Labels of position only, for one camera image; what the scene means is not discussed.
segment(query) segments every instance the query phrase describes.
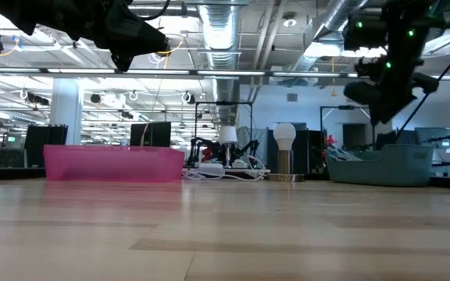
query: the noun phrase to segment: white cable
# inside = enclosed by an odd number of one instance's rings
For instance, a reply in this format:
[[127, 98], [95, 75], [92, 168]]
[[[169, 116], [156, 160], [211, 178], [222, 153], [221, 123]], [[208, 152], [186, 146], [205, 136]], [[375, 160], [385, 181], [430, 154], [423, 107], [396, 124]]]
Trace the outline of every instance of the white cable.
[[[258, 170], [258, 176], [252, 180], [248, 180], [248, 179], [243, 179], [241, 177], [238, 176], [232, 176], [232, 175], [227, 175], [225, 174], [225, 170], [223, 171], [223, 174], [213, 174], [213, 173], [204, 173], [204, 172], [199, 172], [199, 171], [183, 171], [182, 175], [184, 176], [185, 179], [187, 180], [220, 180], [224, 177], [229, 177], [232, 179], [236, 179], [236, 180], [242, 180], [242, 181], [248, 181], [248, 182], [255, 182], [255, 181], [259, 181], [262, 180], [266, 175], [266, 167], [265, 164], [263, 164], [262, 160], [260, 160], [259, 158], [256, 158], [255, 156], [251, 156], [248, 155], [248, 164], [249, 164], [249, 168], [252, 169], [252, 165], [251, 165], [251, 160], [256, 160], [258, 163], [261, 164], [262, 168], [260, 170]], [[205, 176], [215, 176], [214, 178], [206, 178]]]

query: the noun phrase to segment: ceiling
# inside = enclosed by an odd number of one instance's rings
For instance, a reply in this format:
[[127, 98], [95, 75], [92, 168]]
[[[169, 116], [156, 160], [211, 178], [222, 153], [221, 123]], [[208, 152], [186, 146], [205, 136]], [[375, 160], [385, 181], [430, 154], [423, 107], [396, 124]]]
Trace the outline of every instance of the ceiling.
[[[369, 0], [367, 5], [379, 5], [384, 1]], [[146, 5], [154, 2], [134, 1], [133, 5]], [[239, 22], [239, 69], [251, 69], [256, 52], [256, 45], [259, 40], [260, 30], [265, 17], [269, 0], [253, 0], [249, 5], [241, 8]], [[306, 47], [304, 43], [305, 29], [309, 20], [321, 16], [326, 12], [328, 0], [298, 0], [287, 1], [284, 7], [284, 13], [293, 12], [296, 25], [285, 27], [280, 24], [275, 34], [273, 46], [270, 55], [266, 61], [265, 69], [272, 67], [286, 67], [297, 62], [300, 55], [303, 54]], [[450, 10], [450, 1], [446, 1], [446, 10]], [[161, 31], [170, 38], [172, 46], [180, 47], [168, 58], [159, 58], [155, 55], [140, 55], [132, 63], [132, 69], [208, 69], [208, 61], [205, 53], [204, 38], [202, 36], [202, 25], [199, 18], [162, 16], [149, 22], [154, 27], [161, 27]], [[267, 33], [267, 38], [272, 34], [272, 28]], [[106, 50], [96, 48], [93, 42], [81, 39], [78, 44], [69, 38], [63, 32], [52, 30], [47, 27], [37, 27], [33, 36], [27, 36], [20, 30], [17, 30], [11, 22], [0, 17], [0, 34], [4, 44], [3, 54], [0, 57], [0, 67], [35, 67], [35, 68], [114, 68], [110, 58], [110, 53]], [[353, 64], [357, 58], [334, 57], [332, 59], [319, 59], [315, 67], [324, 72], [353, 72]], [[430, 58], [426, 59], [425, 65], [421, 71], [427, 74], [439, 74], [450, 62], [449, 55], [435, 55], [432, 53]], [[344, 79], [325, 79], [319, 78], [317, 83], [308, 84], [304, 87], [326, 87], [328, 85], [345, 85], [348, 80]], [[129, 137], [125, 133], [129, 130], [113, 129], [112, 123], [122, 122], [125, 124], [132, 120], [126, 120], [120, 116], [120, 113], [111, 112], [89, 112], [88, 109], [109, 108], [105, 104], [93, 104], [91, 102], [92, 94], [118, 94], [126, 98], [126, 109], [147, 109], [156, 112], [143, 113], [137, 121], [161, 121], [169, 120], [175, 123], [191, 122], [194, 118], [193, 113], [189, 111], [195, 107], [182, 101], [182, 94], [188, 92], [193, 94], [200, 101], [215, 101], [213, 96], [213, 81], [211, 79], [159, 79], [156, 78], [87, 78], [79, 80], [84, 89], [84, 127], [100, 128], [102, 132], [111, 132], [112, 135], [118, 134], [121, 137]], [[264, 81], [263, 87], [271, 87], [269, 82]], [[37, 94], [43, 98], [52, 97], [52, 77], [24, 77], [24, 76], [2, 76], [0, 75], [0, 107], [4, 108], [32, 108], [34, 105], [27, 103], [21, 98], [22, 90]], [[175, 113], [162, 114], [160, 109], [169, 110]], [[10, 130], [11, 127], [26, 126], [30, 120], [39, 123], [47, 123], [49, 111], [42, 108], [34, 112], [11, 112], [16, 116], [11, 121], [0, 115], [0, 133]], [[92, 121], [105, 120], [105, 123], [93, 123]], [[214, 137], [216, 129], [213, 126], [215, 120], [214, 114], [203, 114], [202, 124], [208, 128], [202, 129], [207, 137]], [[110, 141], [118, 142], [119, 138], [107, 140], [108, 138], [98, 139], [96, 129], [86, 129], [83, 132], [84, 140], [90, 141]], [[185, 135], [176, 132], [176, 137]], [[188, 141], [189, 137], [178, 137], [180, 141]]]

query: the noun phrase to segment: white lamp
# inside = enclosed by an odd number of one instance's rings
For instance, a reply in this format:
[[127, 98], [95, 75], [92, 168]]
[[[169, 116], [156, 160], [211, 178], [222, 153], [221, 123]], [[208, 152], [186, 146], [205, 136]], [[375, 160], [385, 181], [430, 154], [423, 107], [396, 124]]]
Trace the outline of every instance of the white lamp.
[[234, 126], [222, 126], [220, 128], [219, 142], [227, 146], [227, 164], [225, 168], [230, 167], [230, 144], [236, 144], [238, 142], [238, 132]]
[[296, 129], [290, 123], [281, 123], [273, 131], [273, 138], [275, 138], [280, 151], [290, 151], [296, 138]]

